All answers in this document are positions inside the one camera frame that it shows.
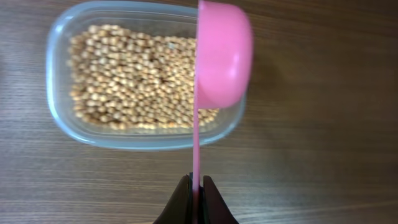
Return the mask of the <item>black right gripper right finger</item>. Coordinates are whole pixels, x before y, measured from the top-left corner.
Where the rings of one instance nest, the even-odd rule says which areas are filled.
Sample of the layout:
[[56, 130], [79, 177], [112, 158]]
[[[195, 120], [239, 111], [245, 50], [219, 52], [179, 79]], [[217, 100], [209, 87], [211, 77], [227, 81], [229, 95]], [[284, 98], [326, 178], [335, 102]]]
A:
[[203, 176], [203, 186], [200, 187], [198, 223], [239, 224], [209, 175]]

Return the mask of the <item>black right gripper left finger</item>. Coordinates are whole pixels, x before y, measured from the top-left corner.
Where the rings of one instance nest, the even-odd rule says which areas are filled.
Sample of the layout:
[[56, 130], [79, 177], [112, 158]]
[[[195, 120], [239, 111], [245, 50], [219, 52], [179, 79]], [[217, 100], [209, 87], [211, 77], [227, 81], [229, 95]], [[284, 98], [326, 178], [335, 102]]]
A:
[[192, 178], [184, 175], [154, 224], [192, 224]]

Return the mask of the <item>pink plastic measuring scoop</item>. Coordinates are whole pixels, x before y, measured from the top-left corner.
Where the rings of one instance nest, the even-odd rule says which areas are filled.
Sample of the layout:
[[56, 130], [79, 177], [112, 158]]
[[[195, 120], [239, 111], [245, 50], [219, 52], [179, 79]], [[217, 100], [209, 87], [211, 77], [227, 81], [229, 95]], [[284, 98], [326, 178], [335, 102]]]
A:
[[198, 221], [200, 198], [200, 109], [227, 108], [248, 86], [253, 34], [244, 11], [232, 4], [199, 0], [193, 103], [193, 213]]

